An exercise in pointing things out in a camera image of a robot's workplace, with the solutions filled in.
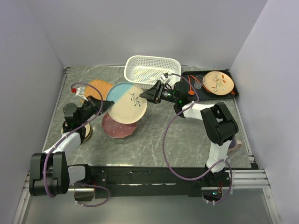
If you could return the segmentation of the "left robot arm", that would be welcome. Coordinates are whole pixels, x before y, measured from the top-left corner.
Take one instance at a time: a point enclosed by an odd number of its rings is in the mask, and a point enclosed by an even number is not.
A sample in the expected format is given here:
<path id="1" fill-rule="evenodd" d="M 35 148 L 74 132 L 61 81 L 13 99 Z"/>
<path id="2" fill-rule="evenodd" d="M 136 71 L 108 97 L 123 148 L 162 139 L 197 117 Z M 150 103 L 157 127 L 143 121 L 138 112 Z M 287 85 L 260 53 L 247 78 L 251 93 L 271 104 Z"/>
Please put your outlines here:
<path id="1" fill-rule="evenodd" d="M 89 166 L 68 165 L 67 159 L 86 139 L 86 125 L 113 104 L 114 101 L 88 96 L 81 107 L 75 103 L 64 106 L 61 138 L 51 148 L 31 156 L 29 192 L 32 196 L 55 197 L 66 194 L 69 186 L 76 182 L 84 188 L 92 184 Z"/>

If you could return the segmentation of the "blue and cream plate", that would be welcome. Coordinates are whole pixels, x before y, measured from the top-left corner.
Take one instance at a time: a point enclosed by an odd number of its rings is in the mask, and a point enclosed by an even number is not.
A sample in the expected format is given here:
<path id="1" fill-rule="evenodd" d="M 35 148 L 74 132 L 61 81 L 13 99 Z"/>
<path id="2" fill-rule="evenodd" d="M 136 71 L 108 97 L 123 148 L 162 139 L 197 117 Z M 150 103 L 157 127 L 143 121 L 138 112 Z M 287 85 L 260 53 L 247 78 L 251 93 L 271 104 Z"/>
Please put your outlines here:
<path id="1" fill-rule="evenodd" d="M 114 104 L 108 109 L 109 116 L 121 124 L 133 124 L 139 121 L 147 110 L 147 100 L 140 97 L 143 90 L 130 82 L 114 85 L 106 100 Z"/>

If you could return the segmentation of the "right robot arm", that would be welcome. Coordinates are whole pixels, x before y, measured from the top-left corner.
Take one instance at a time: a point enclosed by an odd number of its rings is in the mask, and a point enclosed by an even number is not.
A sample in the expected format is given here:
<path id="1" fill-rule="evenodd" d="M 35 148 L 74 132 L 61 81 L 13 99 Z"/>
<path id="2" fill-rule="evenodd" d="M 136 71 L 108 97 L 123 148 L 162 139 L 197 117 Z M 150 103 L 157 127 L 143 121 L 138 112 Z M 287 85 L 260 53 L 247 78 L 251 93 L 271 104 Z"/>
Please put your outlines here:
<path id="1" fill-rule="evenodd" d="M 154 104 L 159 104 L 162 100 L 172 102 L 176 117 L 203 121 L 206 134 L 211 141 L 205 172 L 198 177 L 188 178 L 176 173 L 170 164 L 167 164 L 167 167 L 182 180 L 197 181 L 204 178 L 208 185 L 215 186 L 227 177 L 227 152 L 239 128 L 225 103 L 206 105 L 200 104 L 198 99 L 191 101 L 189 90 L 195 91 L 195 88 L 188 80 L 176 82 L 172 89 L 168 89 L 158 80 L 150 89 L 141 93 L 140 97 Z"/>

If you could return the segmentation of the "orange woven tray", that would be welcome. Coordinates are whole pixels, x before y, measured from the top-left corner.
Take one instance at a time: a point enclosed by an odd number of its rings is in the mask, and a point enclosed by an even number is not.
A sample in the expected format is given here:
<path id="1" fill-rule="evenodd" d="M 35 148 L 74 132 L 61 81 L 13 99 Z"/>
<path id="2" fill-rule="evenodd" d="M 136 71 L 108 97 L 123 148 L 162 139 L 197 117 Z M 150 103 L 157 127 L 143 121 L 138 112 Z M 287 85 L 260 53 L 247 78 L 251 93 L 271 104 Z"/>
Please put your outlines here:
<path id="1" fill-rule="evenodd" d="M 94 86 L 97 90 L 100 91 L 103 100 L 106 100 L 109 90 L 113 87 L 113 84 L 102 80 L 93 80 L 89 84 Z M 90 86 L 86 86 L 84 96 L 85 97 L 93 96 L 94 98 L 101 100 L 100 94 Z"/>

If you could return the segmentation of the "pink polka dot plate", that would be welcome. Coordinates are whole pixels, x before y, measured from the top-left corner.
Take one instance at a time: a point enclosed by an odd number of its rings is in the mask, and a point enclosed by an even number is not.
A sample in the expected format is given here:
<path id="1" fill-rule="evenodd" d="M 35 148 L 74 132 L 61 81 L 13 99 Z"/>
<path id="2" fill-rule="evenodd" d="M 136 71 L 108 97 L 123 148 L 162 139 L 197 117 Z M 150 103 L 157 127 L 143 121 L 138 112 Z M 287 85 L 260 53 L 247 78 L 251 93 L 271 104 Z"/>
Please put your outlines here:
<path id="1" fill-rule="evenodd" d="M 121 124 L 113 120 L 108 113 L 103 116 L 102 128 L 109 137 L 123 139 L 130 136 L 137 128 L 137 122 L 132 124 Z"/>

